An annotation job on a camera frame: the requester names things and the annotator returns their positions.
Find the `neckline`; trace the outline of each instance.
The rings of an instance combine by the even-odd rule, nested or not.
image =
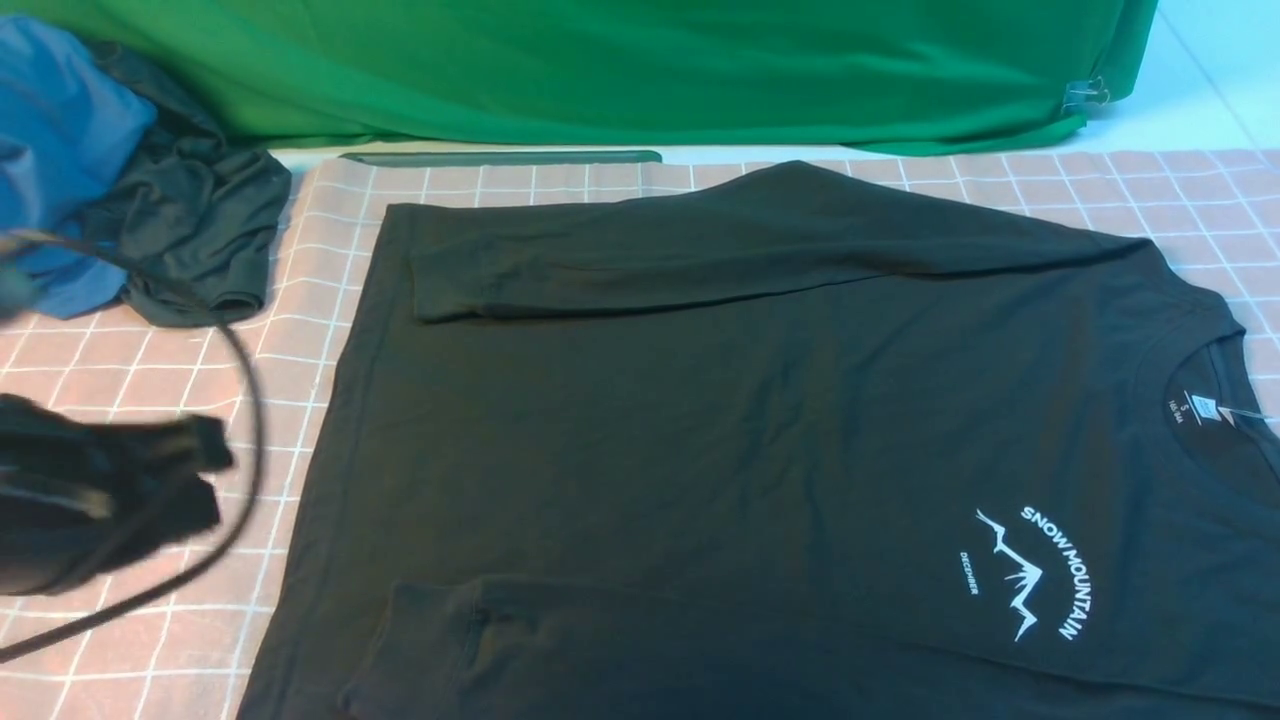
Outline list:
[[[1265,420],[1236,416],[1236,425],[1257,445],[1271,473],[1267,482],[1245,491],[1224,483],[1206,468],[1169,427],[1166,402],[1169,386],[1178,369],[1194,352],[1215,342],[1234,343],[1233,359],[1219,374],[1219,402],[1224,407],[1257,411],[1257,396],[1243,357],[1244,328],[1226,307],[1194,309],[1185,320],[1157,340],[1138,364],[1132,397],[1139,409],[1139,424],[1146,442],[1153,448],[1157,466],[1167,482],[1187,486],[1207,506],[1228,515],[1233,524],[1248,523],[1260,534],[1280,537],[1280,437]]]

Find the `pink grid mat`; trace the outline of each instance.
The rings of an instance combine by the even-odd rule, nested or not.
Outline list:
[[[1280,152],[1116,152],[819,163],[915,192],[1156,238],[1192,282],[1221,292],[1249,328],[1263,407],[1280,414]],[[701,188],[751,165],[556,165],[374,169],[344,160],[298,178],[282,219],[275,297],[243,323],[270,418],[262,511],[205,579],[88,635],[0,667],[0,720],[225,719],[279,592],[298,496],[338,359],[388,204],[451,206],[612,201]],[[247,437],[241,386],[207,331],[150,329],[115,309],[69,323],[31,318],[0,332],[0,391],[86,420],[230,419]],[[243,497],[218,479],[224,512]],[[0,600],[0,643],[124,597],[198,557],[216,538],[170,548],[55,598]]]

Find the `black clothing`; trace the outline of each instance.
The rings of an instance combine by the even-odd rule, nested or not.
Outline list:
[[[1147,240],[799,163],[393,206],[241,717],[1275,716],[1242,336]]]
[[[265,305],[270,252],[291,178],[266,150],[227,143],[218,123],[178,83],[132,50],[86,42],[97,67],[159,110],[111,191],[82,213],[84,240],[189,284],[227,323]],[[209,324],[206,314],[145,278],[120,299],[166,328]]]

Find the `printed graphic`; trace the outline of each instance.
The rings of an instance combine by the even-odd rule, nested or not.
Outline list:
[[[1015,584],[1018,594],[1015,594],[1012,602],[1009,603],[1009,607],[1016,610],[1023,618],[1023,624],[1018,628],[1018,634],[1014,635],[1014,642],[1018,642],[1032,625],[1039,621],[1039,619],[1036,618],[1036,615],[1027,607],[1027,598],[1030,597],[1032,591],[1036,589],[1036,584],[1039,583],[1044,571],[1028,562],[1027,559],[1018,555],[1014,548],[1005,544],[1004,525],[983,515],[982,510],[978,510],[978,519],[986,523],[996,533],[996,548],[992,551],[992,555],[1004,555],[1021,566],[1020,573],[1015,573],[1005,578],[1006,580],[1018,580]]]
[[[1084,564],[1084,557],[1080,556],[1075,543],[1066,537],[1057,523],[1050,520],[1043,512],[1034,507],[1023,507],[1023,520],[1039,528],[1044,537],[1053,543],[1053,548],[1062,553],[1062,560],[1066,562],[1066,570],[1074,588],[1071,612],[1062,620],[1057,633],[1074,641],[1080,635],[1080,630],[1084,629],[1084,624],[1089,620],[1089,612],[1093,610],[1093,579],[1089,577],[1089,568]]]

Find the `mountain logo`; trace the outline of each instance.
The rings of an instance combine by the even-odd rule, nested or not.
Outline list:
[[[1009,603],[1009,607],[1018,611],[1018,614],[1023,619],[1021,625],[1018,628],[1018,634],[1014,635],[1014,642],[1018,642],[1023,638],[1023,634],[1030,629],[1032,625],[1039,621],[1039,619],[1036,618],[1036,614],[1027,607],[1027,600],[1032,596],[1032,592],[1036,589],[1036,584],[1039,583],[1041,578],[1044,575],[1044,571],[1037,568],[1036,565],[1028,562],[1025,557],[1018,555],[1018,552],[1014,551],[1014,548],[1005,544],[1004,525],[983,515],[982,510],[978,510],[978,519],[986,523],[987,527],[989,527],[992,532],[996,533],[996,548],[992,551],[992,555],[1004,555],[1021,568],[1019,573],[1015,573],[1005,578],[1006,580],[1016,580],[1014,587],[1018,591],[1018,593],[1014,596],[1014,600]]]

